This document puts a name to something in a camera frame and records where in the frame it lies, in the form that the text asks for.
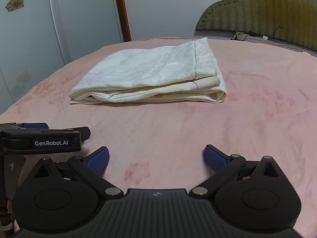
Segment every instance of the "silver screw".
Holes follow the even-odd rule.
[[[196,195],[205,195],[208,192],[205,187],[195,187],[191,191]]]
[[[111,188],[106,189],[105,192],[107,195],[115,196],[115,195],[120,194],[121,190],[117,187],[111,187]]]

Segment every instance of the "white fabric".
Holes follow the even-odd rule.
[[[96,64],[70,91],[71,103],[222,102],[226,86],[202,38],[179,46],[127,49]]]

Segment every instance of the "pink blanket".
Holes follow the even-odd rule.
[[[206,144],[247,160],[271,155],[302,201],[295,229],[316,238],[317,58],[264,44],[210,40],[227,85],[224,103],[70,105],[71,88],[107,55],[187,41],[150,39],[104,47],[39,83],[0,115],[0,122],[89,126],[91,138],[81,153],[107,146],[104,178],[124,191],[196,186],[212,174],[202,159]],[[28,157],[24,175],[39,157]]]

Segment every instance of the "brown wooden trim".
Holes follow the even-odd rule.
[[[123,35],[123,41],[132,41],[128,22],[128,15],[126,14],[126,3],[124,2],[124,0],[116,0],[116,2]]]

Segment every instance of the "mattress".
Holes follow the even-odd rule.
[[[259,43],[210,39],[228,91],[223,103],[69,103],[69,91],[96,63],[128,48],[175,46],[188,39],[160,38],[106,46],[32,88],[0,115],[0,122],[46,122],[50,128],[89,126],[76,154],[110,151],[103,177],[128,188],[190,188],[210,177],[202,151],[212,144],[247,160],[271,155],[302,201],[295,229],[317,237],[317,58]],[[52,155],[54,161],[67,154]],[[40,155],[27,157],[25,178]]]

